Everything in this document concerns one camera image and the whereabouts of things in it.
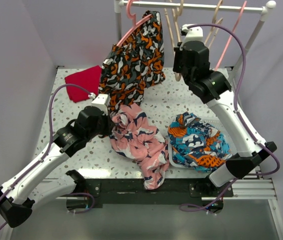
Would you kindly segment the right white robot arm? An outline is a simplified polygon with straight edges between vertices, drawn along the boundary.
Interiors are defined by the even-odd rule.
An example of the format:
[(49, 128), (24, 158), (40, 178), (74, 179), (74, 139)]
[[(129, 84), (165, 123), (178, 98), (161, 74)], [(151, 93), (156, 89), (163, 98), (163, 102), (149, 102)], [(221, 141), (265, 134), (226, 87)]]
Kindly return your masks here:
[(225, 75), (210, 69), (209, 49), (203, 42), (179, 42), (174, 52), (173, 71), (181, 74), (189, 90), (215, 113), (237, 150), (204, 184), (205, 193), (214, 197), (224, 184), (242, 179), (260, 165), (277, 146), (261, 137), (241, 108), (235, 105), (235, 94)]

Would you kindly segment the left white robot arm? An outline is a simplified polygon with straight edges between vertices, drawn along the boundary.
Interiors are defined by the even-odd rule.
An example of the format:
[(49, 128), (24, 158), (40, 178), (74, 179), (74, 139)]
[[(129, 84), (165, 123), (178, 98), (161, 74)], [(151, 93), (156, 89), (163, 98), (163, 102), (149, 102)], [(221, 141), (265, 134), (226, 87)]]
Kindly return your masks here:
[(35, 187), (94, 137), (109, 135), (110, 121), (107, 106), (86, 106), (77, 118), (56, 131), (41, 155), (13, 178), (0, 184), (0, 215), (11, 228), (20, 226), (32, 214), (37, 202), (33, 193)]

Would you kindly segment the pink navy patterned shorts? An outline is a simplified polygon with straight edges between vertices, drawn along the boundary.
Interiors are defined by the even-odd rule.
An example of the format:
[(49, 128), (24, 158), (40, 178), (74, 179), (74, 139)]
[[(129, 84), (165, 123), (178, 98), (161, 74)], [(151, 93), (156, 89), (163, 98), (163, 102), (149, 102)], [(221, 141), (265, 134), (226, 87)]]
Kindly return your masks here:
[(137, 163), (146, 190), (159, 188), (170, 165), (168, 142), (160, 130), (148, 123), (146, 113), (135, 103), (121, 105), (111, 120), (113, 150)]

